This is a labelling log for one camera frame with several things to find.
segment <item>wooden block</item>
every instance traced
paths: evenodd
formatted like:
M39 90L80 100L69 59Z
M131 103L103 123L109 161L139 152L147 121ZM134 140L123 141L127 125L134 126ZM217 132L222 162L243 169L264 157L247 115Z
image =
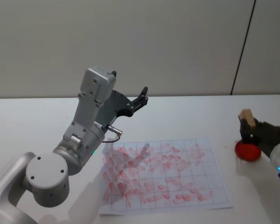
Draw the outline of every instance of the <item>wooden block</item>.
M256 123L250 109L243 109L238 118L239 120L246 119L248 125L250 125L251 127L256 127Z

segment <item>white table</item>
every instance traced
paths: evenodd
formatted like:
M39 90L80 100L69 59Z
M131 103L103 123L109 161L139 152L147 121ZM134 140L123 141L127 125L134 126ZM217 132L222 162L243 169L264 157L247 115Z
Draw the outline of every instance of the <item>white table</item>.
M70 124L77 99L0 99L0 168L26 151L50 152ZM70 177L70 194L55 208L43 208L26 192L18 207L40 224L179 223L280 224L280 180L268 159L237 164L235 142L240 139L238 114L251 108L261 120L280 126L280 96L151 97L132 118L119 118L121 141L174 140L209 136L233 202L232 209L150 214L129 217L98 216L101 169L99 154Z

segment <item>red button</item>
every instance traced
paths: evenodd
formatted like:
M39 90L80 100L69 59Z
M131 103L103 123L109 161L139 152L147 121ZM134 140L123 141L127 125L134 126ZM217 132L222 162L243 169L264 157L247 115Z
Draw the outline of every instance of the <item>red button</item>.
M254 144L245 144L239 141L234 148L235 154L238 158L252 162L256 161L261 156L261 150Z

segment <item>paper sheet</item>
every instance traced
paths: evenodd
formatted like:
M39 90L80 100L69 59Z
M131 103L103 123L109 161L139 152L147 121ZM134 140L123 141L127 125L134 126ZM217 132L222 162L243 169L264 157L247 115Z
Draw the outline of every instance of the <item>paper sheet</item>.
M231 207L208 138L113 143L100 215Z

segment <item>white wall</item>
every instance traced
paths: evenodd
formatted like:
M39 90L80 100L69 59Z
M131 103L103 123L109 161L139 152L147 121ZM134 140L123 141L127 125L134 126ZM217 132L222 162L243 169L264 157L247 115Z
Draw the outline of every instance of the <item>white wall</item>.
M0 0L0 98L76 96L85 69L136 95L229 94L253 0Z
M280 0L257 0L233 94L280 93Z

